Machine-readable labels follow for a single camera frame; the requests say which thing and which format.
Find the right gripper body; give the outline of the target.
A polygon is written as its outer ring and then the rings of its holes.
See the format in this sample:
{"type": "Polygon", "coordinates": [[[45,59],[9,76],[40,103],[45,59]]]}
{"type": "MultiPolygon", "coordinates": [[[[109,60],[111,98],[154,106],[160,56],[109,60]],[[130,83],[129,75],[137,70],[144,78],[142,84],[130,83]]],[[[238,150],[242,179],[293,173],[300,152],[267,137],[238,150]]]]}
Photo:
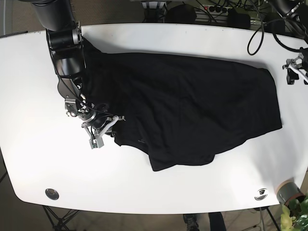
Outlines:
{"type": "Polygon", "coordinates": [[[81,127],[90,137],[89,143],[92,149],[104,146],[103,135],[113,136],[112,127],[119,121],[124,121],[124,116],[117,116],[107,112],[101,112],[88,106],[85,101],[77,99],[65,99],[66,113],[70,117],[78,117],[82,120],[81,127]]]}

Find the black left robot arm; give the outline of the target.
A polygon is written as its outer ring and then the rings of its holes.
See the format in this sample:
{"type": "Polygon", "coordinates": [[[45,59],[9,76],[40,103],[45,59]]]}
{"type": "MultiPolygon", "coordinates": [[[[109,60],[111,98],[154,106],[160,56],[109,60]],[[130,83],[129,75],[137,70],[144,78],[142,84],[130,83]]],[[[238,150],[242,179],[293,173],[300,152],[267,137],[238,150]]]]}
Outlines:
{"type": "Polygon", "coordinates": [[[267,22],[260,21],[259,28],[254,32],[247,44],[247,52],[250,56],[258,53],[260,50],[264,36],[265,27],[271,27],[271,34],[275,41],[284,49],[297,53],[298,56],[293,59],[287,59],[286,64],[282,66],[283,70],[287,70],[286,81],[288,85],[293,85],[296,80],[303,79],[305,85],[308,84],[308,49],[300,47],[298,49],[291,48],[283,44],[277,36],[274,25],[277,22],[285,22],[289,24],[292,33],[299,36],[304,42],[308,41],[308,6],[303,0],[267,0],[272,9],[276,11],[279,18],[267,22]],[[261,39],[257,50],[254,53],[249,51],[252,39],[261,30],[261,39]]]}

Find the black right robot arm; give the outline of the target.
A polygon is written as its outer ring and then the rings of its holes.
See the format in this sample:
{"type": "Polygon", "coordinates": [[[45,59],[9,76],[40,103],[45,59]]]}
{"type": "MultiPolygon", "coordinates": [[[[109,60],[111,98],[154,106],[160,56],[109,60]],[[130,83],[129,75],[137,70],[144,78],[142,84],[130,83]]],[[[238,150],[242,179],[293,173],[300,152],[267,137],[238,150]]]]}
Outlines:
{"type": "Polygon", "coordinates": [[[90,136],[92,149],[104,145],[102,136],[113,135],[112,127],[124,120],[109,112],[105,103],[97,104],[85,96],[86,63],[80,23],[74,18],[68,0],[32,0],[39,22],[46,29],[49,54],[59,79],[57,89],[65,99],[66,113],[79,117],[90,136]]]}

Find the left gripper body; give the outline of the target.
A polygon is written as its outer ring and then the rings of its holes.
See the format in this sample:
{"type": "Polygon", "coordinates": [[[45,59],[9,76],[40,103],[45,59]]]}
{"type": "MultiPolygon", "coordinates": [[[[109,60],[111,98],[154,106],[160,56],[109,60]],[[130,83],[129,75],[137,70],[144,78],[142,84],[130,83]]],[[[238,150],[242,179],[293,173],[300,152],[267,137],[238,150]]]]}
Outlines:
{"type": "Polygon", "coordinates": [[[282,68],[287,71],[286,81],[288,85],[293,85],[299,79],[302,79],[304,84],[308,85],[308,56],[304,53],[299,53],[294,59],[287,59],[282,68]]]}

